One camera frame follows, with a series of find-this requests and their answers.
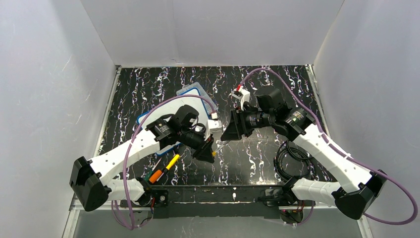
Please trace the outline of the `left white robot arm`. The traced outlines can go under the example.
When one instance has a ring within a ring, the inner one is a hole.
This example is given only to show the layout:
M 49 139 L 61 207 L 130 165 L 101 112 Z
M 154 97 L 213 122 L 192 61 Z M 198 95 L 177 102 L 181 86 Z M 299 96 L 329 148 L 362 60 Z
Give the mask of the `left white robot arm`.
M 175 113 L 158 116 L 146 126 L 141 126 L 131 139 L 105 154 L 86 159 L 80 157 L 73 163 L 69 185 L 84 210 L 94 211 L 107 201 L 138 201 L 151 190 L 143 178 L 115 179 L 120 172 L 142 158 L 166 147 L 181 143 L 194 150 L 193 158 L 214 162 L 213 134 L 208 123 L 198 123 L 199 112 L 189 105 L 181 106 Z

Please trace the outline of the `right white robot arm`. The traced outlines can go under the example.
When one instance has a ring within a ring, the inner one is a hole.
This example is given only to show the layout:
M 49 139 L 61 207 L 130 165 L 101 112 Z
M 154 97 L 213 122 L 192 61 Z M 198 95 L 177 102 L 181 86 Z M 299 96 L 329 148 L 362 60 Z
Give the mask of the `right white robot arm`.
M 242 86 L 232 95 L 239 100 L 239 106 L 231 111 L 222 141 L 241 140 L 256 128 L 272 127 L 307 151 L 336 179 L 336 182 L 322 182 L 294 176 L 279 192 L 269 195 L 268 200 L 322 202 L 357 220 L 378 197 L 385 177 L 352 163 L 349 156 L 339 152 L 318 129 L 315 118 L 301 108 L 289 106 L 279 89 L 265 86 L 257 90 L 257 106 L 250 105 L 250 93 Z

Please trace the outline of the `white marker pen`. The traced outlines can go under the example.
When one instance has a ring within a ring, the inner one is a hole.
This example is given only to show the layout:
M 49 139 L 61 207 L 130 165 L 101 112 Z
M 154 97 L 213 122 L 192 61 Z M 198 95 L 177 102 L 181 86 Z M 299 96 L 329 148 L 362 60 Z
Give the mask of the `white marker pen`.
M 228 143 L 229 143 L 230 141 L 229 140 L 227 140 L 227 141 L 222 141 L 219 145 L 218 145 L 218 147 L 216 148 L 216 152 L 218 153 L 224 146 L 226 146 Z

